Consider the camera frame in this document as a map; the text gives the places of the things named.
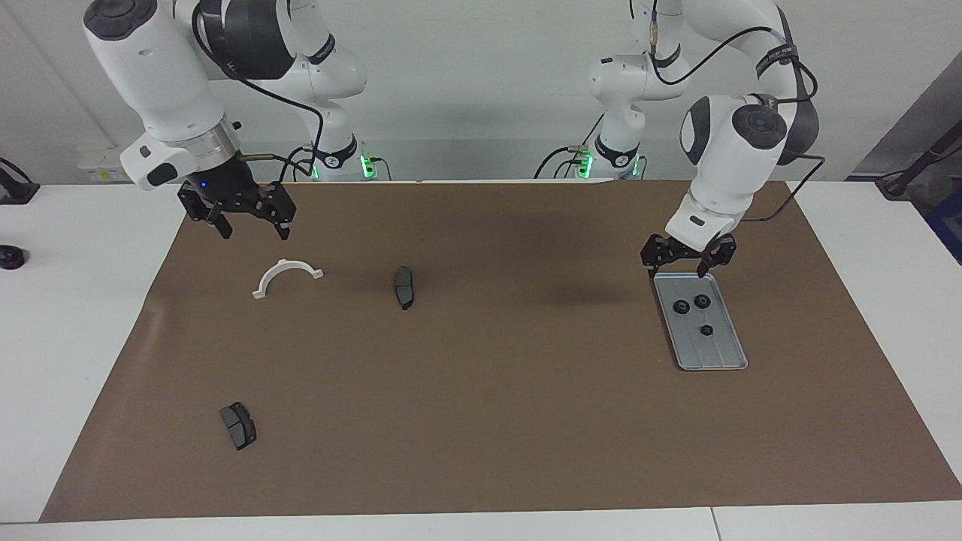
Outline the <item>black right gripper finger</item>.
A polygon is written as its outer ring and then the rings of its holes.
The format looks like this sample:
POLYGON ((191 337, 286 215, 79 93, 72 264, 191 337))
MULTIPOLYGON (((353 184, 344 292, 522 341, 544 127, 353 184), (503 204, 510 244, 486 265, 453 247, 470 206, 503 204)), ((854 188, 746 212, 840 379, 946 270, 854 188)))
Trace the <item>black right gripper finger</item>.
POLYGON ((181 187, 177 192, 179 202, 181 202, 186 215, 193 222, 203 222, 217 230, 222 239, 227 240, 231 237, 231 225, 222 214, 222 206, 219 202, 212 207, 206 205, 205 200, 199 192, 192 187, 181 187))
POLYGON ((260 219, 273 226, 281 240, 288 240, 296 204, 283 183, 268 183, 260 188, 260 219))

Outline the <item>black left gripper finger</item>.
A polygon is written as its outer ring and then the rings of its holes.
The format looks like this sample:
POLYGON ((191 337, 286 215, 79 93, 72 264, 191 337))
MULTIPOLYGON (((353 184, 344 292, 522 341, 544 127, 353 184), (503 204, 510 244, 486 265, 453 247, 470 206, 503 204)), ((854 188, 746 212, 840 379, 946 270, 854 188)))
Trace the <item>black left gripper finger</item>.
POLYGON ((673 244, 670 237, 652 235, 645 242, 645 246, 640 250, 640 260, 647 269, 649 278, 654 278, 663 266, 671 263, 673 257, 673 244))
POLYGON ((737 242, 733 235, 722 235, 712 240, 704 251, 700 253, 700 264, 697 267, 698 277, 706 277, 712 268, 728 266, 737 250, 737 242))

